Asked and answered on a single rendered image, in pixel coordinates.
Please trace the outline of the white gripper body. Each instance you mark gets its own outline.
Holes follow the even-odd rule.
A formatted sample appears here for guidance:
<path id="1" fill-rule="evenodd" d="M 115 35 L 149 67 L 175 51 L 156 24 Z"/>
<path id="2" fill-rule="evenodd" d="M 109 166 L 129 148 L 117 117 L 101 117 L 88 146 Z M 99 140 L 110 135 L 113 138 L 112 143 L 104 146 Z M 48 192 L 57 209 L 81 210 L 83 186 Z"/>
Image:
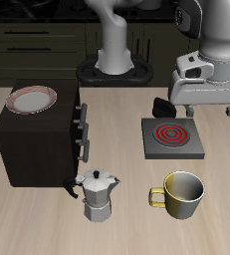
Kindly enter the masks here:
<path id="1" fill-rule="evenodd" d="M 180 78 L 174 71 L 169 82 L 168 99 L 175 106 L 230 104 L 230 81 Z"/>

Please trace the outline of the dark grey stove plate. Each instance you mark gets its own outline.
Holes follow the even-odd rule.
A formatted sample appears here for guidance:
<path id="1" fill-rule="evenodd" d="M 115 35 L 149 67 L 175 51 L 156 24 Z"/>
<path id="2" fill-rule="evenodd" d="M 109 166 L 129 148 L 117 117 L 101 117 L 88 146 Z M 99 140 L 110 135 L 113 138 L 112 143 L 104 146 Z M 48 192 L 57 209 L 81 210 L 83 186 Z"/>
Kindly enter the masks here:
<path id="1" fill-rule="evenodd" d="M 142 119 L 146 159 L 203 159 L 205 152 L 194 119 Z"/>

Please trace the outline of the yellow and white mug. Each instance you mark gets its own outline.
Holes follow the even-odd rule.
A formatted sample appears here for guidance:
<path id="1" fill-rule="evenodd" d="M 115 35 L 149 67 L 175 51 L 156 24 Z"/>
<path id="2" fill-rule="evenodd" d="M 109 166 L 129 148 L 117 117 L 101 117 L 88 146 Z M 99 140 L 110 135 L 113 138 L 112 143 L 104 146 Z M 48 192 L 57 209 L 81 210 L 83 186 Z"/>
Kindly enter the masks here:
<path id="1" fill-rule="evenodd" d="M 148 203 L 152 207 L 165 208 L 176 219 L 187 219 L 196 210 L 205 193 L 202 180 L 186 171 L 175 171 L 167 175 L 162 187 L 152 187 Z"/>

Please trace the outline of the white plate with red rim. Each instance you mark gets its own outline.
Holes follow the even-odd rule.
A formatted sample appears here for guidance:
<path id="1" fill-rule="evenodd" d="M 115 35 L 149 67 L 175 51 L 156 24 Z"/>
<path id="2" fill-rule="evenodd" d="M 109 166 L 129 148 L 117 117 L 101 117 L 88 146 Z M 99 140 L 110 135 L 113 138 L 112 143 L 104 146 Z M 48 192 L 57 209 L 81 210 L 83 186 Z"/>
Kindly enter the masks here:
<path id="1" fill-rule="evenodd" d="M 49 87 L 25 87 L 15 91 L 8 97 L 6 107 L 15 114 L 37 114 L 51 107 L 57 98 L 57 93 Z"/>

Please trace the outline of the silver moka pot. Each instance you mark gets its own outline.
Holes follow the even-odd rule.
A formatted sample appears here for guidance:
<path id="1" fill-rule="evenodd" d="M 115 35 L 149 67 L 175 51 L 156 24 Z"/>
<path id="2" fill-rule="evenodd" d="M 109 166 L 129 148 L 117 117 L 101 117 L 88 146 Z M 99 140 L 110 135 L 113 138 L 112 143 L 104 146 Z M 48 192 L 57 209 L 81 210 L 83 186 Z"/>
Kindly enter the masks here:
<path id="1" fill-rule="evenodd" d="M 85 198 L 85 216 L 91 222 L 104 222 L 112 215 L 111 192 L 120 183 L 120 180 L 110 175 L 107 171 L 94 168 L 84 175 L 67 177 L 63 185 L 68 193 L 77 198 L 74 192 L 75 185 L 81 186 Z"/>

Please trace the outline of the dark wooden cabinet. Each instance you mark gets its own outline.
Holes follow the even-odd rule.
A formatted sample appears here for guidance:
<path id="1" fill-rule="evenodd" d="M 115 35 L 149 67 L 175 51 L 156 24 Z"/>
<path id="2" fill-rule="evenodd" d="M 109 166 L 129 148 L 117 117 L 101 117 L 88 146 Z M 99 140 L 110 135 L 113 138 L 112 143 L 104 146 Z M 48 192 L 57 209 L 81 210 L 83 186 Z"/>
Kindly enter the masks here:
<path id="1" fill-rule="evenodd" d="M 14 187 L 61 187 L 78 174 L 82 138 L 79 123 L 79 82 L 62 80 L 18 80 L 14 91 L 44 86 L 57 93 L 48 109 L 29 115 L 3 109 L 0 114 L 0 154 Z"/>

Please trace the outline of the dark kitchen cupboards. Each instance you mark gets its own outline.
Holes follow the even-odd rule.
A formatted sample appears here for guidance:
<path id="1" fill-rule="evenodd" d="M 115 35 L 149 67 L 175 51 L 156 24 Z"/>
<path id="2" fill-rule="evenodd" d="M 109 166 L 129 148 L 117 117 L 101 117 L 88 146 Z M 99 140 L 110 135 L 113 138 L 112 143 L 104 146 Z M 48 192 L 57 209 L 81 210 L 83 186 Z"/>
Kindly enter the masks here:
<path id="1" fill-rule="evenodd" d="M 158 10 L 116 8 L 127 22 L 127 47 L 153 67 L 151 87 L 166 87 L 175 60 L 198 49 L 174 25 L 178 0 Z M 102 47 L 102 27 L 84 0 L 0 0 L 0 87 L 17 79 L 73 79 Z"/>

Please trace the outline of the flat black base plate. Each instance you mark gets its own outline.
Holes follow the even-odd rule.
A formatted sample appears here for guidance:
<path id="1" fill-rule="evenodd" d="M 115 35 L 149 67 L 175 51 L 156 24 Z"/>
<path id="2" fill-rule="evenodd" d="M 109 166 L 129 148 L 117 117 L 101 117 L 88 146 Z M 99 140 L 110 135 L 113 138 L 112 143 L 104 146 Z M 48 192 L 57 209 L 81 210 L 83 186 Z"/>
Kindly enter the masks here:
<path id="1" fill-rule="evenodd" d="M 89 54 L 77 66 L 77 79 L 88 88 L 134 88 L 146 87 L 153 78 L 153 68 L 140 54 L 132 54 L 134 67 L 121 75 L 108 75 L 95 67 L 97 54 Z"/>

